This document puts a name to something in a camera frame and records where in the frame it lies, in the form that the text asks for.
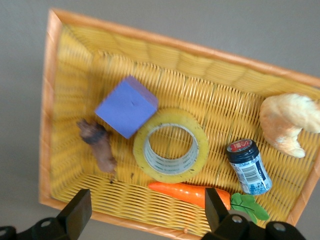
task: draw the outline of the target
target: gray background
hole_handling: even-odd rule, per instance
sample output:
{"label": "gray background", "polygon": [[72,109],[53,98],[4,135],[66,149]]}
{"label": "gray background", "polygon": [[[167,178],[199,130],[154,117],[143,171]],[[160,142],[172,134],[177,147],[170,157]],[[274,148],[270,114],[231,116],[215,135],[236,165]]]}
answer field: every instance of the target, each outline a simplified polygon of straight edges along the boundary
{"label": "gray background", "polygon": [[[320,77],[319,0],[1,0],[0,226],[21,232],[59,211],[38,203],[41,90],[48,9],[209,46]],[[320,184],[297,228],[320,235]],[[90,220],[80,239],[163,237]]]}

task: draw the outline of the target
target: small bottle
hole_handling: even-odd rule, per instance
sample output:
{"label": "small bottle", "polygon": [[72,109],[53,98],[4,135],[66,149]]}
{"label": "small bottle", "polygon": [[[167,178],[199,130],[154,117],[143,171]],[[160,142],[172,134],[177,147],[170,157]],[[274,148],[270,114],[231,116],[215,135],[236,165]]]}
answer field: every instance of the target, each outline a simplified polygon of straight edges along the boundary
{"label": "small bottle", "polygon": [[246,194],[260,195],[270,190],[272,181],[253,140],[241,139],[231,143],[226,148],[226,155]]}

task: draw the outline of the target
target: yellow wicker basket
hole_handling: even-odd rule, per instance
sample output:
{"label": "yellow wicker basket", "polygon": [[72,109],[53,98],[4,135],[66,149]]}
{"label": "yellow wicker basket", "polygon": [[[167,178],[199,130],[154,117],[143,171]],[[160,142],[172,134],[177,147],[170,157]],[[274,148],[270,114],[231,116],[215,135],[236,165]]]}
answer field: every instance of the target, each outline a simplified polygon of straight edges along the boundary
{"label": "yellow wicker basket", "polygon": [[[266,97],[287,92],[319,102],[320,79],[58,9],[49,12],[46,36],[41,203],[61,209],[78,190],[90,189],[96,220],[172,239],[199,239],[210,230],[203,209],[149,190],[153,180],[135,161],[134,137],[121,137],[95,115],[100,102],[128,75],[159,99],[160,109],[185,110],[201,124],[209,141],[208,161],[187,183],[241,192],[224,149],[232,141],[251,138],[273,182],[257,202],[268,211],[269,221],[297,223],[319,179],[320,134],[302,131],[298,140],[305,158],[288,157],[262,137],[259,110]],[[81,118],[112,131],[118,162],[113,183],[79,136],[76,122]]]}

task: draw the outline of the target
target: toy croissant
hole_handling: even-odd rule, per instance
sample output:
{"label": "toy croissant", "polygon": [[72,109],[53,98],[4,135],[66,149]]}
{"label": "toy croissant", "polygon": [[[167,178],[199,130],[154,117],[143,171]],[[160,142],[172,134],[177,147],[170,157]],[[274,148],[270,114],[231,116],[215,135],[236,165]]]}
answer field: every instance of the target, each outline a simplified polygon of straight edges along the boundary
{"label": "toy croissant", "polygon": [[320,105],[298,93],[271,96],[261,105],[260,124],[269,144],[284,154],[303,158],[306,153],[298,134],[302,129],[320,133]]}

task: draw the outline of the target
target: green carrot leaves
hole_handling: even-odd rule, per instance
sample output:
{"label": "green carrot leaves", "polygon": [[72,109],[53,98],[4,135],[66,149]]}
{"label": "green carrot leaves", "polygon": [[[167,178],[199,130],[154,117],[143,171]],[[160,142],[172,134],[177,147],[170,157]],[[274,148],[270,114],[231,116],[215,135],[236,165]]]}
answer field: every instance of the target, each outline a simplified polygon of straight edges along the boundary
{"label": "green carrot leaves", "polygon": [[253,195],[241,195],[238,192],[233,194],[231,196],[231,209],[247,213],[255,224],[257,223],[257,219],[269,219],[267,211],[256,203],[256,199]]}

